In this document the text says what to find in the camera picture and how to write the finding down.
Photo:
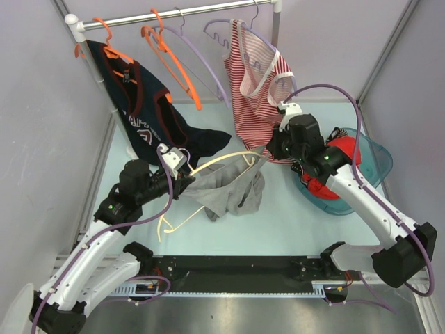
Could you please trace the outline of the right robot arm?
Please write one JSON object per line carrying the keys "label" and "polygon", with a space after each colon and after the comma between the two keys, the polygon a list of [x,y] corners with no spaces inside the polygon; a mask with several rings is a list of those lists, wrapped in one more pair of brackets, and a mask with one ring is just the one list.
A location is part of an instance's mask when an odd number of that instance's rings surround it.
{"label": "right robot arm", "polygon": [[391,287],[406,285],[420,270],[431,267],[437,231],[429,222],[419,224],[404,215],[382,197],[345,150],[354,147],[355,139],[345,136],[340,141],[340,145],[325,143],[315,117],[300,114],[287,125],[274,126],[266,147],[274,159],[292,160],[344,200],[380,242],[375,251],[346,243],[332,248],[321,261],[326,278],[337,279],[346,270],[370,271]]}

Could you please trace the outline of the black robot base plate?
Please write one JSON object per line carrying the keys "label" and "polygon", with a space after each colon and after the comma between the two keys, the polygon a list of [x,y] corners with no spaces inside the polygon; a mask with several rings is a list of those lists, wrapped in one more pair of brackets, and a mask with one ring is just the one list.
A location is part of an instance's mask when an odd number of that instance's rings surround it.
{"label": "black robot base plate", "polygon": [[327,260],[307,256],[164,256],[142,262],[143,274],[159,274],[170,284],[217,285],[226,283],[326,281],[346,292],[354,281]]}

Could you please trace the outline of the grey tank top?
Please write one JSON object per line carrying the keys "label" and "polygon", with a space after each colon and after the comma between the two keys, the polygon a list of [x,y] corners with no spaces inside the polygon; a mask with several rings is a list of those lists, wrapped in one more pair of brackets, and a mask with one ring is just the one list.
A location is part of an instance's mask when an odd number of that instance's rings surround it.
{"label": "grey tank top", "polygon": [[268,155],[264,150],[264,146],[259,146],[234,157],[228,164],[203,168],[182,195],[203,206],[212,222],[227,213],[243,216],[257,212],[265,187],[261,168]]}

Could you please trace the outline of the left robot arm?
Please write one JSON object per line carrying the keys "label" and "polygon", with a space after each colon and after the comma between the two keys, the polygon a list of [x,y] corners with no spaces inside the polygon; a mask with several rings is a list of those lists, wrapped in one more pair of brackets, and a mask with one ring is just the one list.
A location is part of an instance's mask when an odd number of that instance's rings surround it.
{"label": "left robot arm", "polygon": [[155,274],[153,252],[133,241],[114,263],[95,273],[110,248],[134,226],[148,223],[143,205],[167,195],[166,205],[194,181],[185,158],[166,155],[161,167],[150,170],[146,161],[128,161],[108,196],[100,203],[83,239],[57,272],[34,293],[29,314],[31,332],[79,333],[92,311],[117,287],[130,280],[157,283],[155,297],[169,292],[171,282]]}

